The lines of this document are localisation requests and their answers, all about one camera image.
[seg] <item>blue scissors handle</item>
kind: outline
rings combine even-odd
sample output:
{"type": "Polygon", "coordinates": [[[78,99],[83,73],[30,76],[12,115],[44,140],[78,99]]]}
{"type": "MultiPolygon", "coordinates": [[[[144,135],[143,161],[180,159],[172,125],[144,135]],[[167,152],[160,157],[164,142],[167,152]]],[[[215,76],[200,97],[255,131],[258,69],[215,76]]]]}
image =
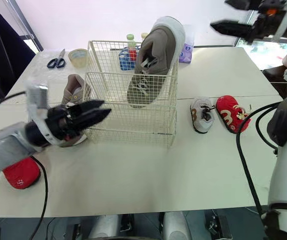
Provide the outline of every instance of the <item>blue scissors handle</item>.
{"type": "Polygon", "coordinates": [[[50,60],[47,64],[47,68],[53,69],[57,67],[58,69],[63,68],[66,65],[66,61],[63,58],[54,58],[50,60]]]}

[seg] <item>red shoe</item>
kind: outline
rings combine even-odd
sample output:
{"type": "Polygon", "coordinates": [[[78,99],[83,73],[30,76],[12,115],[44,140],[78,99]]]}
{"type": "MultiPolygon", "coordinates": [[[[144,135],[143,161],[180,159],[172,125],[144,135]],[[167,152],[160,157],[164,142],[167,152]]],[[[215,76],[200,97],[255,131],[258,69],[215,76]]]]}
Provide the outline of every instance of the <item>red shoe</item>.
{"type": "MultiPolygon", "coordinates": [[[[245,109],[238,105],[233,96],[225,95],[218,98],[215,105],[217,112],[229,132],[236,134],[243,120],[248,116],[245,109]]],[[[241,132],[247,129],[250,119],[243,125],[241,132]]]]}
{"type": "Polygon", "coordinates": [[[37,163],[31,158],[25,158],[3,171],[5,178],[15,189],[25,189],[37,182],[40,177],[40,169],[37,163]]]}

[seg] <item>shoelace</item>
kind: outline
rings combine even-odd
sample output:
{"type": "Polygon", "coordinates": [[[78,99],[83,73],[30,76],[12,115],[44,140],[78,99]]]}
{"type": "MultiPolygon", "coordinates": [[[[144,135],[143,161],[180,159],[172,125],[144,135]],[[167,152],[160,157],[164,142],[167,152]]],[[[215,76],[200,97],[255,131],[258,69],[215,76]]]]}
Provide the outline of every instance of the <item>shoelace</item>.
{"type": "Polygon", "coordinates": [[[246,113],[246,110],[239,105],[234,105],[233,108],[234,109],[241,109],[241,112],[238,111],[237,115],[236,115],[236,117],[240,120],[244,120],[249,115],[248,113],[246,113]]]}
{"type": "Polygon", "coordinates": [[[201,106],[203,108],[202,110],[202,118],[208,121],[210,119],[210,115],[208,114],[211,110],[215,109],[215,106],[212,106],[212,108],[208,107],[207,105],[201,106]]]}
{"type": "Polygon", "coordinates": [[[148,86],[148,80],[146,78],[141,78],[140,81],[136,85],[132,85],[132,87],[138,89],[145,96],[149,95],[147,93],[149,86],[148,86]]]}
{"type": "MultiPolygon", "coordinates": [[[[152,65],[155,65],[157,63],[157,59],[154,58],[153,60],[150,60],[149,58],[146,58],[145,61],[141,63],[142,68],[149,68],[152,65]]],[[[148,74],[146,71],[142,70],[140,74],[148,74]]],[[[133,88],[138,89],[143,95],[149,96],[147,93],[147,90],[149,89],[149,82],[146,78],[141,78],[139,82],[136,83],[136,85],[132,85],[133,88]]]]}

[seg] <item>black chair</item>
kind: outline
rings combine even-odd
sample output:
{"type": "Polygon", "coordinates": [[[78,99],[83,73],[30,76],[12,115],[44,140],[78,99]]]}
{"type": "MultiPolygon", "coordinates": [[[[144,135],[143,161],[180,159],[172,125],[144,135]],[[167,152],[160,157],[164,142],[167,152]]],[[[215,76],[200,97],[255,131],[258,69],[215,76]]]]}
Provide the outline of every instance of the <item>black chair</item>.
{"type": "Polygon", "coordinates": [[[287,97],[287,81],[284,80],[284,72],[286,69],[287,68],[284,65],[281,65],[262,71],[263,75],[268,79],[283,99],[287,97]]]}
{"type": "Polygon", "coordinates": [[[0,15],[0,98],[4,98],[35,53],[0,15]]]}

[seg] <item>bottle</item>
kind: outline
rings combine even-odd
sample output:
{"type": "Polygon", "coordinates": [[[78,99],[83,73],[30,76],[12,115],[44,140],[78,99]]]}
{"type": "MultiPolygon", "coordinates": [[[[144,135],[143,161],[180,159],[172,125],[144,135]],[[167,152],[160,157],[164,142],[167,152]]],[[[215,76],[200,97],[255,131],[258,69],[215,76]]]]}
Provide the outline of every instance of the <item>bottle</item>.
{"type": "Polygon", "coordinates": [[[195,29],[192,25],[183,25],[185,31],[185,41],[183,49],[179,55],[179,63],[190,64],[193,58],[195,42],[195,29]]]}
{"type": "Polygon", "coordinates": [[[135,36],[133,34],[127,34],[129,56],[132,62],[135,62],[137,59],[136,42],[134,41],[134,38],[135,36]]]}
{"type": "Polygon", "coordinates": [[[141,39],[142,39],[142,41],[144,41],[147,36],[148,36],[148,33],[147,33],[147,32],[143,32],[143,33],[141,34],[141,39]]]}

